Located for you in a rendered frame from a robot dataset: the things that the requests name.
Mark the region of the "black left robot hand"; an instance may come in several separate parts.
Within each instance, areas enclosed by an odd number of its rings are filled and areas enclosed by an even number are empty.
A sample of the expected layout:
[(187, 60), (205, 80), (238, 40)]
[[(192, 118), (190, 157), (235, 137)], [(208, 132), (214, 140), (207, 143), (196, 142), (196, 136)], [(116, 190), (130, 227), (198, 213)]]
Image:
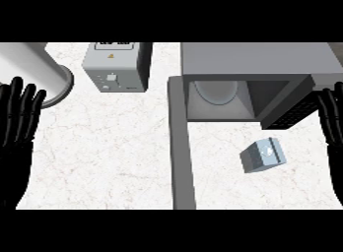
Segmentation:
[(44, 98), (20, 77), (0, 86), (0, 210), (16, 209), (28, 189)]

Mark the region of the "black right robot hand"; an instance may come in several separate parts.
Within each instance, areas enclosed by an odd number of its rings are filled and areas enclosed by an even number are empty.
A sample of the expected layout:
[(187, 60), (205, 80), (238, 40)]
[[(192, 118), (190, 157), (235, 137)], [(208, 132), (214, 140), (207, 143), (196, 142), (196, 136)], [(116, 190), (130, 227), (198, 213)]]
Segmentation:
[(343, 206), (343, 83), (316, 96), (318, 117), (327, 144), (330, 178), (336, 197)]

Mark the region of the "pale blue milk carton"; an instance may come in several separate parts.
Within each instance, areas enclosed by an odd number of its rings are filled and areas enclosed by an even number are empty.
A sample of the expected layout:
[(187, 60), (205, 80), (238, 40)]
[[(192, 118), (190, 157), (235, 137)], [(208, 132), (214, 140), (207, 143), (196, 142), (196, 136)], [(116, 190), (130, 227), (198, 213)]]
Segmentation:
[(239, 158), (245, 173), (267, 170), (287, 162), (279, 141), (272, 137), (256, 141), (239, 153)]

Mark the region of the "grey microwave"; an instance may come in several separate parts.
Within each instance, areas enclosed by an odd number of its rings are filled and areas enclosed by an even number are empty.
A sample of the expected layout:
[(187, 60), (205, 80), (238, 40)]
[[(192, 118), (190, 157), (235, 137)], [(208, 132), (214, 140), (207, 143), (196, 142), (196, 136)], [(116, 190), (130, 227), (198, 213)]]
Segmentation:
[[(343, 83), (343, 67), (324, 42), (185, 42), (182, 78), (187, 120), (257, 122), (291, 128), (316, 110), (316, 95)], [(235, 81), (233, 100), (210, 104), (196, 81)]]

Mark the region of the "glass microwave turntable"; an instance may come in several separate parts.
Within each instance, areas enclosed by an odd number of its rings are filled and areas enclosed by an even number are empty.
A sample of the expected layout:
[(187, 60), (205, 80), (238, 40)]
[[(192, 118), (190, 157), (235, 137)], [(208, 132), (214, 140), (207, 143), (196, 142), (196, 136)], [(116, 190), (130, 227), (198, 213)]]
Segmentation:
[(227, 104), (236, 95), (235, 81), (196, 81), (195, 88), (201, 98), (213, 105)]

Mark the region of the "grey microwave door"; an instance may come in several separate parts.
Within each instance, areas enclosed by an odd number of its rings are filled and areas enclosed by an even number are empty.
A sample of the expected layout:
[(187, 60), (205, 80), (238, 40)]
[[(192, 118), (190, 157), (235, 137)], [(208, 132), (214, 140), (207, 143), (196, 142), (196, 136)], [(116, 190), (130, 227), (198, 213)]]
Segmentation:
[(183, 80), (167, 82), (173, 209), (196, 208)]

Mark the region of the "white cylindrical appliance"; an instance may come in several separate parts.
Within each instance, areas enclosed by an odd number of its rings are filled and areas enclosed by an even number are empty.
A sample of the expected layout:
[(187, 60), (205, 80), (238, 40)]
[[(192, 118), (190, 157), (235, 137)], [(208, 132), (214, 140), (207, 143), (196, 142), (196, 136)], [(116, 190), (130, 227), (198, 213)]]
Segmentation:
[(73, 75), (56, 63), (44, 47), (45, 42), (0, 42), (0, 83), (8, 84), (16, 76), (22, 77), (26, 84), (45, 90), (42, 108), (48, 108), (66, 98)]

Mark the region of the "grey toaster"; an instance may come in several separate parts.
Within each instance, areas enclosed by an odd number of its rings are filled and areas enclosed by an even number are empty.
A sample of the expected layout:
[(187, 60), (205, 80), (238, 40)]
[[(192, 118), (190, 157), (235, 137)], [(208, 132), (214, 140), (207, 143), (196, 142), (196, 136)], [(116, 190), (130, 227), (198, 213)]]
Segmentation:
[(150, 67), (150, 42), (91, 42), (82, 69), (100, 93), (145, 93)]

